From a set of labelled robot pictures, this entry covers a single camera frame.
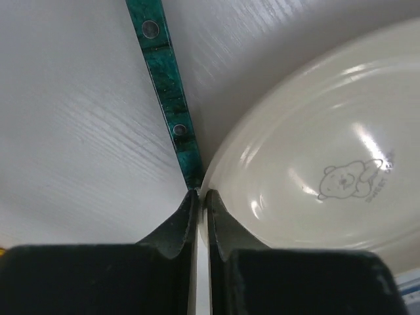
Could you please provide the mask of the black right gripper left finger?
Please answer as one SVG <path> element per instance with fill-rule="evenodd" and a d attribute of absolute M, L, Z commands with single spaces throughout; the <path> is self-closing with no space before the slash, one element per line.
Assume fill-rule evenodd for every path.
<path fill-rule="evenodd" d="M 1 257 L 2 314 L 193 314 L 198 194 L 136 243 L 21 245 Z"/>

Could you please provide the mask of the white bowl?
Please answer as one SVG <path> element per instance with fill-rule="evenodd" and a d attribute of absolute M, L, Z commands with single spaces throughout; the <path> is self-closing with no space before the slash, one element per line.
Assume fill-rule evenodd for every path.
<path fill-rule="evenodd" d="M 270 247 L 364 249 L 419 267 L 419 20 L 294 73 L 232 129 L 202 192 Z"/>

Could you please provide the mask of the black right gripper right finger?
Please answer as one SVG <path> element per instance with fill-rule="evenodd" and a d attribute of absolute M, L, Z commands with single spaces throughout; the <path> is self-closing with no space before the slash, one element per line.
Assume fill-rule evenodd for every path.
<path fill-rule="evenodd" d="M 271 249 L 205 197 L 212 314 L 405 314 L 388 267 L 353 250 Z"/>

